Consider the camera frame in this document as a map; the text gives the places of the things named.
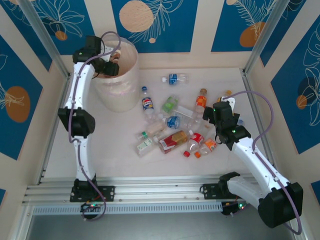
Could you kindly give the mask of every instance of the white bucket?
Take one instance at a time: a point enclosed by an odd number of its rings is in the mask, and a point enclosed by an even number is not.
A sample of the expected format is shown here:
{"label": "white bucket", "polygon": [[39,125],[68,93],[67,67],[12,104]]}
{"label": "white bucket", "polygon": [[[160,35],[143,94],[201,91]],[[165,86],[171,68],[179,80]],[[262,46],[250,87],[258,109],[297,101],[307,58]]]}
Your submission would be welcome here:
{"label": "white bucket", "polygon": [[[104,44],[116,47],[118,38],[106,36]],[[139,95],[139,64],[138,52],[135,46],[121,37],[121,56],[118,61],[119,73],[115,77],[92,80],[97,94],[107,109],[113,112],[125,112],[136,106]]]}

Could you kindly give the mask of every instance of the white table surface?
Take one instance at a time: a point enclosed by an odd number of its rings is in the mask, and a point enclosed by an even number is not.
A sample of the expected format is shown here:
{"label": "white table surface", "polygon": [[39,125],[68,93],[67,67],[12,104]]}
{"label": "white table surface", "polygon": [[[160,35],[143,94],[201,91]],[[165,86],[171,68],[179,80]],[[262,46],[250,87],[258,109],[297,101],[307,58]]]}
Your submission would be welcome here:
{"label": "white table surface", "polygon": [[[187,73],[190,82],[175,86],[162,83],[161,76],[169,73]],[[207,89],[207,106],[212,105],[219,94],[226,90],[236,93],[245,89],[238,68],[141,70],[140,78],[141,86],[147,86],[152,94],[157,111],[171,94],[179,96],[180,105],[193,109],[201,88]],[[127,112],[112,112],[102,104],[91,84],[87,111],[94,116],[96,122],[92,134],[91,156],[97,177],[200,176],[232,171],[250,173],[244,163],[225,145],[218,145],[214,152],[199,159],[193,154],[189,158],[183,156],[186,144],[168,154],[163,154],[157,147],[144,157],[138,157],[134,150],[137,144],[134,135],[142,132],[147,124],[140,101]],[[234,112],[241,115],[245,127],[255,138],[258,129],[246,94],[236,97]],[[259,142],[258,147],[264,153]],[[68,133],[60,122],[44,177],[75,176],[74,146],[68,142]]]}

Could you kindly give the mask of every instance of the purple cable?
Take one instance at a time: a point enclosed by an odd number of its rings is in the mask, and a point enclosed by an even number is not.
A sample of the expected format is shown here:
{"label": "purple cable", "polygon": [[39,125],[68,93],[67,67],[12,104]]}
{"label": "purple cable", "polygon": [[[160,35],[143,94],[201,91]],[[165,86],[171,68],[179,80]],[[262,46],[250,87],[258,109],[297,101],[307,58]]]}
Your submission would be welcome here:
{"label": "purple cable", "polygon": [[[252,149],[254,151],[254,154],[257,156],[257,158],[262,162],[262,164],[266,167],[266,169],[268,169],[268,171],[271,173],[271,175],[276,178],[277,175],[274,173],[274,171],[272,171],[272,169],[268,166],[268,164],[265,163],[265,161],[262,159],[262,157],[257,153],[255,152],[255,149],[256,149],[256,143],[257,141],[263,136],[265,135],[272,127],[272,125],[274,124],[274,109],[271,105],[271,102],[264,96],[262,95],[261,93],[257,92],[257,91],[240,91],[240,92],[237,92],[235,94],[232,94],[231,96],[227,96],[227,97],[224,97],[223,99],[228,99],[228,98],[232,98],[234,96],[237,96],[237,95],[240,95],[240,94],[255,94],[255,95],[258,95],[260,96],[261,98],[263,98],[266,103],[268,104],[269,108],[270,108],[270,112],[271,112],[271,120],[270,120],[270,124],[269,126],[266,128],[266,130],[264,130],[259,136],[257,136],[254,140],[253,140],[253,143],[252,143]],[[284,226],[286,228],[288,228],[291,232],[293,232],[294,234],[296,235],[300,235],[302,233],[302,225],[301,225],[301,220],[300,220],[300,216],[298,214],[298,210],[295,206],[295,203],[292,199],[292,197],[290,196],[288,190],[285,188],[285,186],[282,184],[282,182],[278,179],[276,181],[280,187],[282,188],[282,190],[284,191],[286,197],[288,198],[291,206],[292,206],[292,209],[293,209],[293,212],[294,212],[294,215],[295,215],[295,218],[296,218],[296,221],[297,221],[297,224],[298,224],[298,231],[295,231],[293,230],[288,224],[284,223]]]}
{"label": "purple cable", "polygon": [[103,196],[103,194],[99,191],[99,189],[97,188],[97,186],[91,181],[91,179],[88,177],[88,175],[86,174],[86,171],[84,170],[83,166],[82,166],[82,163],[81,163],[81,157],[80,157],[80,153],[81,153],[81,141],[77,138],[74,138],[72,139],[72,135],[71,135],[71,126],[72,126],[72,116],[74,114],[74,108],[75,108],[75,100],[76,100],[76,93],[77,93],[77,86],[78,86],[78,82],[79,82],[79,79],[80,79],[80,75],[81,75],[81,72],[83,71],[84,67],[86,66],[86,64],[88,64],[89,62],[91,62],[92,60],[94,59],[97,59],[97,58],[101,58],[101,57],[104,57],[104,56],[107,56],[109,54],[113,54],[117,49],[119,49],[120,47],[120,44],[121,44],[121,39],[120,39],[120,36],[114,32],[114,31],[107,31],[105,32],[101,38],[103,38],[105,35],[107,34],[114,34],[117,36],[118,38],[118,45],[112,50],[112,51],[109,51],[107,53],[104,53],[104,54],[100,54],[100,55],[96,55],[96,56],[93,56],[93,57],[90,57],[87,61],[85,61],[83,63],[83,65],[80,67],[79,69],[79,72],[77,73],[77,77],[75,79],[75,83],[74,83],[74,89],[73,89],[73,95],[72,95],[72,103],[71,103],[71,110],[70,110],[70,115],[69,115],[69,120],[68,120],[68,138],[69,138],[69,142],[72,144],[73,142],[77,142],[78,143],[78,148],[77,148],[77,153],[78,153],[78,164],[79,166],[81,167],[81,171],[83,173],[83,175],[85,176],[85,178],[87,179],[87,181],[91,184],[91,186],[94,188],[94,190],[96,190],[96,192],[99,194],[99,196],[101,197],[101,199],[103,200],[103,212],[101,215],[93,218],[93,219],[86,219],[85,218],[85,210],[82,212],[82,217],[84,220],[87,220],[87,221],[95,221],[95,220],[98,220],[100,218],[102,218],[102,216],[105,214],[106,212],[106,209],[107,209],[107,202],[105,200],[105,197]]}

